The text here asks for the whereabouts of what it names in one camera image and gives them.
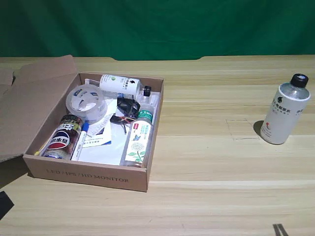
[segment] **wood grain surface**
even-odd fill
[[[1,58],[0,68],[36,60]],[[15,206],[0,235],[315,235],[315,100],[283,145],[253,128],[294,73],[308,75],[315,93],[315,56],[75,60],[79,71],[165,79],[149,190],[34,179],[22,159],[2,163],[0,187]]]

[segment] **green backdrop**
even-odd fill
[[[315,54],[315,0],[4,0],[0,57]]]

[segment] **cardboard box flap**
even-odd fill
[[[8,91],[13,82],[13,70],[5,68],[0,70],[0,99]]]
[[[21,154],[0,155],[0,163],[19,156],[21,156]]]
[[[0,102],[1,156],[26,153],[50,113],[60,103],[64,107],[63,114],[66,113],[66,94],[80,83],[76,75],[12,86]],[[57,126],[61,118],[61,114],[60,117],[49,117],[49,122]]]
[[[22,66],[14,85],[56,78],[77,73],[74,59],[71,55],[46,59]]]

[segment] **roll of tape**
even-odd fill
[[[98,122],[107,111],[103,92],[94,85],[77,86],[68,94],[65,104],[73,115],[89,124]]]

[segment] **blue marker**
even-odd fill
[[[88,130],[89,130],[89,123],[86,122],[82,126],[82,131],[81,131],[80,137],[78,139],[77,145],[75,146],[75,149],[74,149],[74,152],[73,152],[73,155],[71,158],[72,161],[78,161],[79,160],[81,150],[82,150],[82,147],[84,144],[85,137],[87,136]]]

